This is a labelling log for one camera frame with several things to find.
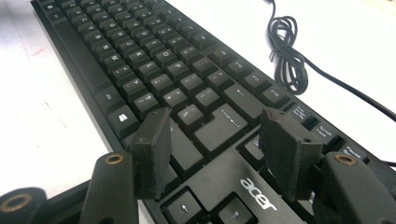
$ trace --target keyboard frame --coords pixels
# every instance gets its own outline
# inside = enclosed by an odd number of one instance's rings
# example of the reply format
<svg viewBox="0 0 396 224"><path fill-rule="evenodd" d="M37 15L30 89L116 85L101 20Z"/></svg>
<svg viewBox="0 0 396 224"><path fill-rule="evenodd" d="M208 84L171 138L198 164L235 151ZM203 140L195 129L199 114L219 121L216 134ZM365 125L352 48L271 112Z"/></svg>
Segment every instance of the keyboard frame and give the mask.
<svg viewBox="0 0 396 224"><path fill-rule="evenodd" d="M99 109L97 103L94 100L94 97L92 96L89 87L86 85L84 82L83 78L81 77L80 72L78 71L78 67L76 66L75 63L73 63L73 60L71 59L71 56L68 54L68 51L66 50L65 46L63 45L62 41L60 41L59 37L56 34L56 31L52 28L52 24L48 21L45 13L42 11L40 5L37 3L37 1L33 0L32 5L35 9L35 13L37 14L38 18L40 19L40 22L44 25L48 35L49 35L49 42L51 42L55 48L54 50L58 53L59 57L62 59L62 62L64 63L64 69L67 70L67 74L71 77L71 79L74 81L76 84L75 90L80 93L80 100L85 103L88 107L86 107L87 111L89 112L90 116L92 116L92 122L94 123L95 126L97 126L97 131L101 134L102 139L104 142L108 142L110 145L111 149L113 151L123 151L123 147L120 143L120 141L117 139L117 136L113 133L110 125L106 122L105 116L102 114L101 110ZM204 56L207 56L207 53L209 52L209 49L206 49L202 51L204 53ZM238 58L243 57L239 55L237 52L233 51L234 55L236 55ZM256 66L253 64L249 64L250 67L253 69L253 71L261 71L259 70ZM277 86L277 84L269 78L269 81L271 82L272 85ZM323 118L320 114L316 113L312 108L310 108L308 105L306 105L304 102L299 100L297 97L294 95L286 92L288 97L290 98L290 101L287 103L290 104L290 102L298 102L300 104L303 104L307 108L311 109L313 116L319 120L319 121L324 121L327 122L328 124L332 125L329 121L327 121L325 118ZM259 130L259 127L251 129L248 133L244 135L243 138L239 139L236 141L232 146L229 148L236 148L239 146L241 143L243 143L246 139L248 139L251 135L256 133ZM339 133L340 137L343 139L350 139L347 135L345 135L343 132L341 132L339 129L334 127L336 131ZM353 144L359 146L360 148L363 148L360 146L358 143L353 141ZM370 162L367 164L369 168L374 172L374 174L378 177L378 179L385 185L385 186L396 186L396 173L390 169L385 163L383 163L379 158L374 156L372 153L364 149L364 151L367 153ZM54 214L63 214L64 217L70 217L70 216L75 216L76 215L76 207L82 206L83 199L85 198L86 190L88 189L88 184L89 181L82 183L79 186L76 186L52 199L49 199L49 207L51 207L51 212ZM183 183L181 186L177 187L176 189L173 190L173 192L178 191L179 189L184 188L185 183ZM150 212L151 215L155 215L157 213L161 213L160 210L156 208L150 207L150 204L152 201L147 201L144 202L145 206L147 207L148 211ZM73 209L69 209L68 206L73 204Z"/></svg>

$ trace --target arrow key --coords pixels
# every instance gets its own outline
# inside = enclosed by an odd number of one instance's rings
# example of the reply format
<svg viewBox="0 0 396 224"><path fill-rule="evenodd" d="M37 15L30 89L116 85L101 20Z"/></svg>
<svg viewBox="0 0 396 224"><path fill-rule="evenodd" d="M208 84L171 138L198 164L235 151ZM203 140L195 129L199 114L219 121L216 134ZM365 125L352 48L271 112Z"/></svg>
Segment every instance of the arrow key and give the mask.
<svg viewBox="0 0 396 224"><path fill-rule="evenodd" d="M163 212L170 223L195 223L204 214L188 190L167 202Z"/></svg>

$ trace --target black key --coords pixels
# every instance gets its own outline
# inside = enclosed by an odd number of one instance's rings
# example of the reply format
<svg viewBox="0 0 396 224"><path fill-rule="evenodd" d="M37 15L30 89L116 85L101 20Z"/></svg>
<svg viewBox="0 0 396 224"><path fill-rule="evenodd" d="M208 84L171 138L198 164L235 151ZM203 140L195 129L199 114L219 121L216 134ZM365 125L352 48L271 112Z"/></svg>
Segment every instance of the black key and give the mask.
<svg viewBox="0 0 396 224"><path fill-rule="evenodd" d="M150 58L152 58L154 57L154 55L160 53L163 50L166 50L166 47L159 39L154 39L145 44L143 50Z"/></svg>
<svg viewBox="0 0 396 224"><path fill-rule="evenodd" d="M146 43L155 39L154 35L148 30L139 31L137 33L132 32L131 36L140 47L143 47Z"/></svg>
<svg viewBox="0 0 396 224"><path fill-rule="evenodd" d="M167 219L172 224L195 223L204 210L192 197L189 191L185 191L179 197L167 202L163 208Z"/></svg>
<svg viewBox="0 0 396 224"><path fill-rule="evenodd" d="M90 16L99 12L105 12L99 4L88 6L85 8L85 11Z"/></svg>
<svg viewBox="0 0 396 224"><path fill-rule="evenodd" d="M204 32L194 36L191 39L191 43L198 49L205 49L212 45L215 42L215 39L210 33Z"/></svg>
<svg viewBox="0 0 396 224"><path fill-rule="evenodd" d="M201 27L195 22L189 22L181 26L179 29L180 33L187 39L191 39L193 36L198 35L201 31Z"/></svg>
<svg viewBox="0 0 396 224"><path fill-rule="evenodd" d="M211 112L222 103L220 97L212 89L206 88L192 98L192 102L205 113Z"/></svg>
<svg viewBox="0 0 396 224"><path fill-rule="evenodd" d="M101 21L98 27L107 37L110 37L121 30L119 24L116 23L113 19Z"/></svg>
<svg viewBox="0 0 396 224"><path fill-rule="evenodd" d="M178 56L183 63L186 63L188 65L190 65L191 63L194 63L198 59L204 57L204 56L202 56L200 51L196 47L193 47L193 46L189 46L189 47L181 50L178 53Z"/></svg>
<svg viewBox="0 0 396 224"><path fill-rule="evenodd" d="M133 69L137 69L141 65L145 63L149 63L149 61L150 61L149 56L142 49L128 55L128 58L126 58L126 62Z"/></svg>
<svg viewBox="0 0 396 224"><path fill-rule="evenodd" d="M178 175L186 179L204 163L204 157L190 139L171 120L172 156L170 163Z"/></svg>
<svg viewBox="0 0 396 224"><path fill-rule="evenodd" d="M123 30L118 30L116 33L110 36L110 43L117 48L121 43L131 40L131 38Z"/></svg>
<svg viewBox="0 0 396 224"><path fill-rule="evenodd" d="M160 31L161 29L165 28L167 25L166 23L161 20L158 17L152 17L149 20L147 20L146 26L152 33L157 33L157 31Z"/></svg>
<svg viewBox="0 0 396 224"><path fill-rule="evenodd" d="M311 133L324 144L324 152L326 152L331 145L339 140L338 132L335 130L335 128L324 121L317 124L311 130Z"/></svg>
<svg viewBox="0 0 396 224"><path fill-rule="evenodd" d="M189 104L189 99L179 88L168 92L161 99L164 106L172 108L172 114Z"/></svg>
<svg viewBox="0 0 396 224"><path fill-rule="evenodd" d="M126 27L126 24L132 21L133 18L134 17L132 16L132 14L128 11L122 11L114 15L114 19L116 20L116 22L124 29Z"/></svg>
<svg viewBox="0 0 396 224"><path fill-rule="evenodd" d="M187 24L189 21L190 20L186 16L177 14L176 16L171 17L168 23L176 30L179 30L183 25Z"/></svg>
<svg viewBox="0 0 396 224"><path fill-rule="evenodd" d="M358 147L355 144L345 143L341 147L340 151L344 152L345 154L347 154L349 156L356 157L366 163L369 161L367 153L364 152L363 149L361 149L361 147Z"/></svg>
<svg viewBox="0 0 396 224"><path fill-rule="evenodd" d="M94 50L101 44L107 42L106 38L98 30L85 35L85 41L87 42L91 50Z"/></svg>
<svg viewBox="0 0 396 224"><path fill-rule="evenodd" d="M137 76L140 77L140 79L145 83L161 75L162 73L163 71L153 61L143 64L136 70Z"/></svg>
<svg viewBox="0 0 396 224"><path fill-rule="evenodd" d="M78 27L78 26L80 26L80 25L89 23L91 20L90 20L90 18L88 18L87 15L84 14L84 15L80 15L80 16L77 16L77 17L73 17L73 18L70 19L70 21L71 21L76 27Z"/></svg>
<svg viewBox="0 0 396 224"><path fill-rule="evenodd" d="M158 9L166 6L166 4L163 0L148 0L145 3L146 3L146 6L148 6L148 8L151 10L158 10Z"/></svg>
<svg viewBox="0 0 396 224"><path fill-rule="evenodd" d="M122 93L128 103L133 102L147 92L148 90L138 77L122 85Z"/></svg>
<svg viewBox="0 0 396 224"><path fill-rule="evenodd" d="M190 133L205 122L204 114L195 106L189 105L177 113L176 119L185 133Z"/></svg>
<svg viewBox="0 0 396 224"><path fill-rule="evenodd" d="M83 37L83 39L85 39L85 35L93 31L98 31L98 29L91 21L78 26L78 32Z"/></svg>
<svg viewBox="0 0 396 224"><path fill-rule="evenodd" d="M108 7L108 9L107 9L107 11L110 13L110 15L112 16L112 17L116 17L116 15L118 14L118 13L121 13L121 12L127 12L126 11L126 9L124 8L124 7L122 7L120 4L116 4L116 5L114 5L114 6L111 6L111 7Z"/></svg>
<svg viewBox="0 0 396 224"><path fill-rule="evenodd" d="M103 42L100 46L98 46L94 51L93 54L95 55L96 59L101 62L106 57L110 55L114 55L117 52L114 50L113 46L110 45L108 42Z"/></svg>
<svg viewBox="0 0 396 224"><path fill-rule="evenodd" d="M230 104L244 119L250 127L260 123L262 109L265 105L254 95L239 84L234 84L224 91L225 101Z"/></svg>
<svg viewBox="0 0 396 224"><path fill-rule="evenodd" d="M124 59L128 58L129 54L138 50L140 50L139 46L132 39L128 39L117 46L117 51Z"/></svg>
<svg viewBox="0 0 396 224"><path fill-rule="evenodd" d="M166 67L165 73L170 78L172 78L172 80L174 80L174 82L178 82L182 78L191 74L191 71L190 71L189 67L186 66L186 64L184 64L181 61L178 61L178 62L173 63L173 64L169 65L168 67Z"/></svg>
<svg viewBox="0 0 396 224"><path fill-rule="evenodd" d="M95 22L96 25L99 25L102 21L107 21L110 19L111 16L108 15L105 11L101 11L92 15L92 20Z"/></svg>
<svg viewBox="0 0 396 224"><path fill-rule="evenodd" d="M135 18L124 23L122 28L124 28L130 34L137 34L138 32L142 32L145 30L145 27L143 26L143 24L140 23L140 21L138 21Z"/></svg>
<svg viewBox="0 0 396 224"><path fill-rule="evenodd" d="M161 108L161 106L151 93L146 93L137 98L132 104L132 109L140 120L145 119L149 112L158 108Z"/></svg>
<svg viewBox="0 0 396 224"><path fill-rule="evenodd" d="M259 148L259 136L256 135L245 143L239 153L255 169L259 170L264 165L264 154Z"/></svg>
<svg viewBox="0 0 396 224"><path fill-rule="evenodd" d="M265 105L277 109L279 109L289 100L289 96L283 90L279 89L276 86L268 88L262 94L258 95L258 98Z"/></svg>
<svg viewBox="0 0 396 224"><path fill-rule="evenodd" d="M119 68L124 63L124 60L118 53L110 54L102 60L102 66L108 74Z"/></svg>
<svg viewBox="0 0 396 224"><path fill-rule="evenodd" d="M136 131L140 125L134 113L127 105L110 113L107 116L107 121L119 140Z"/></svg>
<svg viewBox="0 0 396 224"><path fill-rule="evenodd" d="M120 68L114 70L111 74L109 74L110 80L117 86L121 87L123 84L131 81L136 78L136 75L132 71L128 65L124 64Z"/></svg>
<svg viewBox="0 0 396 224"><path fill-rule="evenodd" d="M265 88L270 86L267 78L263 73L253 72L244 77L241 80L241 84L253 95L259 95Z"/></svg>
<svg viewBox="0 0 396 224"><path fill-rule="evenodd" d="M288 113L305 127L315 119L311 110L302 104L293 105L293 107L288 109Z"/></svg>
<svg viewBox="0 0 396 224"><path fill-rule="evenodd" d="M166 195L171 190L175 189L180 184L180 179L177 177L175 170L171 165L168 165L166 168L166 173L163 177L163 196Z"/></svg>
<svg viewBox="0 0 396 224"><path fill-rule="evenodd" d="M230 76L224 71L218 70L205 78L206 84L215 92L220 92L233 85Z"/></svg>
<svg viewBox="0 0 396 224"><path fill-rule="evenodd" d="M177 62L177 56L170 49L167 49L156 54L152 60L164 70L167 66Z"/></svg>
<svg viewBox="0 0 396 224"><path fill-rule="evenodd" d="M236 59L229 49L218 49L211 53L209 58L220 67L224 67Z"/></svg>
<svg viewBox="0 0 396 224"><path fill-rule="evenodd" d="M162 42L165 43L170 39L177 37L177 32L174 29L172 29L170 26L167 26L158 30L155 33L155 36L157 36L157 38L159 38Z"/></svg>
<svg viewBox="0 0 396 224"><path fill-rule="evenodd" d="M161 13L160 17L163 18L166 22L169 22L172 17L178 14L178 11L173 7L164 8Z"/></svg>
<svg viewBox="0 0 396 224"><path fill-rule="evenodd" d="M234 198L219 211L218 219L222 223L248 224L255 221L254 216L238 198Z"/></svg>
<svg viewBox="0 0 396 224"><path fill-rule="evenodd" d="M166 47L168 47L173 52L177 53L182 49L189 46L189 42L182 36L177 36L166 42Z"/></svg>
<svg viewBox="0 0 396 224"><path fill-rule="evenodd" d="M205 88L205 83L195 74L181 79L177 85L189 98Z"/></svg>
<svg viewBox="0 0 396 224"><path fill-rule="evenodd" d="M113 86L109 86L95 95L96 103L105 115L122 107L125 103Z"/></svg>
<svg viewBox="0 0 396 224"><path fill-rule="evenodd" d="M201 78L204 78L214 73L218 68L208 58L203 58L193 63L191 70Z"/></svg>
<svg viewBox="0 0 396 224"><path fill-rule="evenodd" d="M159 77L152 79L148 87L150 91L156 96L161 97L164 94L175 88L174 82L166 74L162 74Z"/></svg>
<svg viewBox="0 0 396 224"><path fill-rule="evenodd" d="M192 137L205 157L213 159L248 130L248 123L229 105L217 108L210 118Z"/></svg>
<svg viewBox="0 0 396 224"><path fill-rule="evenodd" d="M250 68L246 61L242 59L237 59L236 61L229 63L227 66L225 66L224 71L226 71L236 80L239 80L242 77L245 77L247 74L251 73L253 70Z"/></svg>
<svg viewBox="0 0 396 224"><path fill-rule="evenodd" d="M134 16L140 20L144 25L147 24L149 20L154 16L152 11L150 11L148 8L144 8L142 10L137 11Z"/></svg>
<svg viewBox="0 0 396 224"><path fill-rule="evenodd" d="M67 18L64 16L62 11L58 11L58 10L53 11L53 12L51 11L51 13L49 13L49 15L48 15L48 18L52 24L67 20Z"/></svg>

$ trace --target keyboard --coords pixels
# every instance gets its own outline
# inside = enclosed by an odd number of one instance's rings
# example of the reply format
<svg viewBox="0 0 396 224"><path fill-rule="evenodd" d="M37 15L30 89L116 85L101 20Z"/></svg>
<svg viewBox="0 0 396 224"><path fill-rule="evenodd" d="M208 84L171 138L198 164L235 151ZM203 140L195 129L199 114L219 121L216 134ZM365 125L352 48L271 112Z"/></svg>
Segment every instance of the keyboard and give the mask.
<svg viewBox="0 0 396 224"><path fill-rule="evenodd" d="M156 223L313 222L312 200L285 202L263 167L264 107L289 113L323 154L355 156L396 186L377 157L165 1L32 5L112 150L127 148L150 111L172 108L166 187L160 200L144 201Z"/></svg>

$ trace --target key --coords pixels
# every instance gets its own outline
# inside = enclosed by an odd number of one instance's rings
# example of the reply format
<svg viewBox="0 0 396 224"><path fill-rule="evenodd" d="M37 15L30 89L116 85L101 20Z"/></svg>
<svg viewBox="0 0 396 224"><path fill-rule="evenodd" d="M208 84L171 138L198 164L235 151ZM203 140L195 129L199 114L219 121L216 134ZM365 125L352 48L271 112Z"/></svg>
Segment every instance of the key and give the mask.
<svg viewBox="0 0 396 224"><path fill-rule="evenodd" d="M189 191L185 191L173 201L167 202L163 208L167 219L172 224L195 223L204 213L198 202Z"/></svg>
<svg viewBox="0 0 396 224"><path fill-rule="evenodd" d="M233 85L233 81L227 73L218 70L205 78L206 84L215 92L220 92Z"/></svg>
<svg viewBox="0 0 396 224"><path fill-rule="evenodd" d="M177 177L177 173L172 168L172 166L168 164L166 173L163 177L164 190L162 196L166 195L168 192L175 189L180 184L180 182L181 181Z"/></svg>
<svg viewBox="0 0 396 224"><path fill-rule="evenodd" d="M184 106L189 104L189 99L179 88L168 92L161 99L163 105L172 108L172 114L175 114L176 112L181 110Z"/></svg>
<svg viewBox="0 0 396 224"><path fill-rule="evenodd" d="M255 169L259 170L264 165L264 154L259 148L259 136L255 135L247 143L245 143L239 153L247 160L247 162Z"/></svg>
<svg viewBox="0 0 396 224"><path fill-rule="evenodd" d="M158 65L153 61L143 64L136 71L136 74L145 83L149 82L162 73L163 71L161 71L160 67L158 67Z"/></svg>
<svg viewBox="0 0 396 224"><path fill-rule="evenodd" d="M193 63L191 66L192 72L204 78L211 73L214 73L218 68L207 58L203 58Z"/></svg>
<svg viewBox="0 0 396 224"><path fill-rule="evenodd" d="M128 105L124 105L120 109L110 113L107 116L107 121L119 140L136 131L140 125Z"/></svg>
<svg viewBox="0 0 396 224"><path fill-rule="evenodd" d="M209 58L220 67L224 67L236 59L229 49L218 49L209 54Z"/></svg>
<svg viewBox="0 0 396 224"><path fill-rule="evenodd" d="M191 98L205 88L205 83L195 74L191 74L180 80L178 87Z"/></svg>
<svg viewBox="0 0 396 224"><path fill-rule="evenodd" d="M247 62L242 59L237 59L236 61L229 63L227 66L225 66L224 71L226 71L236 80L239 80L242 77L245 77L247 74L251 73L253 70L249 67Z"/></svg>
<svg viewBox="0 0 396 224"><path fill-rule="evenodd" d="M253 72L244 77L241 80L241 84L253 95L259 95L265 88L270 86L267 78L263 73Z"/></svg>
<svg viewBox="0 0 396 224"><path fill-rule="evenodd" d="M205 122L204 114L195 106L189 105L177 113L176 119L185 133L190 133Z"/></svg>
<svg viewBox="0 0 396 224"><path fill-rule="evenodd" d="M192 138L204 156L211 160L239 139L248 130L248 123L229 105L220 106L209 117L211 120Z"/></svg>
<svg viewBox="0 0 396 224"><path fill-rule="evenodd" d="M165 69L172 63L177 62L177 56L170 49L166 49L156 54L153 58L153 61L158 64L161 69Z"/></svg>
<svg viewBox="0 0 396 224"><path fill-rule="evenodd" d="M96 93L95 100L105 115L108 115L110 112L125 104L120 97L120 94L113 86L109 86Z"/></svg>
<svg viewBox="0 0 396 224"><path fill-rule="evenodd" d="M156 97L161 97L176 88L174 82L166 74L162 74L159 77L152 79L149 82L148 87Z"/></svg>
<svg viewBox="0 0 396 224"><path fill-rule="evenodd" d="M289 100L289 96L286 95L283 90L280 90L278 87L275 86L272 86L263 93L261 93L258 98L265 105L276 109L279 109Z"/></svg>
<svg viewBox="0 0 396 224"><path fill-rule="evenodd" d="M151 93L146 93L134 100L132 108L139 119L143 120L149 112L161 108L161 106Z"/></svg>
<svg viewBox="0 0 396 224"><path fill-rule="evenodd" d="M324 121L317 124L311 133L324 144L323 152L327 152L340 139L334 127Z"/></svg>
<svg viewBox="0 0 396 224"><path fill-rule="evenodd" d="M254 216L238 198L234 198L219 211L218 219L222 223L246 224L254 222Z"/></svg>
<svg viewBox="0 0 396 224"><path fill-rule="evenodd" d="M128 103L131 103L146 92L148 90L138 77L122 85L122 93Z"/></svg>
<svg viewBox="0 0 396 224"><path fill-rule="evenodd" d="M260 123L262 108L265 105L249 91L239 84L234 84L227 88L223 95L225 101L247 120L250 127Z"/></svg>
<svg viewBox="0 0 396 224"><path fill-rule="evenodd" d="M116 69L114 72L108 75L110 80L119 88L123 84L131 81L132 79L136 78L136 75L132 71L132 69L124 64L122 67Z"/></svg>
<svg viewBox="0 0 396 224"><path fill-rule="evenodd" d="M170 163L182 179L187 179L204 164L204 157L171 119L172 155Z"/></svg>
<svg viewBox="0 0 396 224"><path fill-rule="evenodd" d="M192 102L198 105L198 107L205 113L211 112L219 104L221 104L221 99L217 93L212 89L206 88L199 92L192 98Z"/></svg>
<svg viewBox="0 0 396 224"><path fill-rule="evenodd" d="M191 72L189 67L186 66L181 61L172 63L166 67L165 73L174 80L174 82L179 82L182 78L188 76Z"/></svg>

